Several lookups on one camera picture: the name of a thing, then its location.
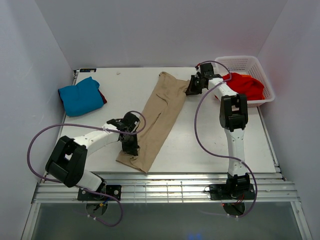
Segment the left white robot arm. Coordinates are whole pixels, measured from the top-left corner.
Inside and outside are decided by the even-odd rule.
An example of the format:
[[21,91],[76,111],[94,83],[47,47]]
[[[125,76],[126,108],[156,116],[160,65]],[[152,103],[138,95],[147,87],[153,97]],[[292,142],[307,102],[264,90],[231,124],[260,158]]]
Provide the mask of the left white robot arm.
[[56,143],[45,170],[67,187],[81,187],[90,191],[101,191],[104,181],[85,169],[89,155],[116,142],[129,156],[138,155],[137,128],[140,119],[128,112],[123,118],[108,120],[101,130],[70,138],[62,136]]

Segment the beige t shirt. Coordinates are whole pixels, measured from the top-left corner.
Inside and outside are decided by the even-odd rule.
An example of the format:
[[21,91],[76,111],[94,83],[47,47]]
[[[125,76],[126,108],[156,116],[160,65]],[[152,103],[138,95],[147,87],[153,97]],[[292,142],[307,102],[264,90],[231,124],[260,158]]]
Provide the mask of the beige t shirt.
[[144,173],[150,170],[183,108],[189,84],[188,80],[177,79],[167,72],[159,74],[142,111],[146,126],[137,135],[138,155],[131,156],[121,151],[117,162]]

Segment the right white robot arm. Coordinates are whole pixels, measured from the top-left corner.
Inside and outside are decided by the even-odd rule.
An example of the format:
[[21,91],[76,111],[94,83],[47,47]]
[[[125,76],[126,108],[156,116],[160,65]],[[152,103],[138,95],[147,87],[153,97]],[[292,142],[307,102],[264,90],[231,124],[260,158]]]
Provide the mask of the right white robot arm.
[[190,78],[185,94],[200,95],[203,89],[207,89],[208,94],[214,93],[220,101],[219,122],[227,138],[229,164],[226,184],[215,192],[236,198],[250,189],[250,177],[244,164],[244,133],[249,120],[247,97],[227,85],[232,79],[230,71],[227,71],[227,79],[224,80],[221,75],[215,73],[213,63],[226,67],[213,60],[199,63],[195,67],[196,74]]

